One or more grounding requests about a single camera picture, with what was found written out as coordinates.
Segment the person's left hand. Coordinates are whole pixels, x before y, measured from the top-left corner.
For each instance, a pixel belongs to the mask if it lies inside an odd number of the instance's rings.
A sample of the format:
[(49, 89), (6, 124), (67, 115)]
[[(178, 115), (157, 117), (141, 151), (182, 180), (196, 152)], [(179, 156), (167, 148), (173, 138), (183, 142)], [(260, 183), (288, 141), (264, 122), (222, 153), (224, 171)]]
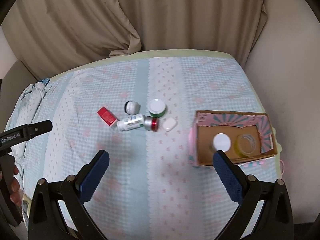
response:
[[(19, 170), (16, 165), (14, 165), (14, 175), (17, 175), (19, 173)], [(0, 173), (0, 180), (2, 180), (3, 177), (3, 172), (1, 171)], [(13, 178), (13, 181), (10, 185), (11, 188), (11, 195), (10, 195), (10, 200), (17, 206), (21, 207), (22, 206), (22, 197), (21, 197), (21, 192), (20, 192), (20, 184), (16, 178)]]

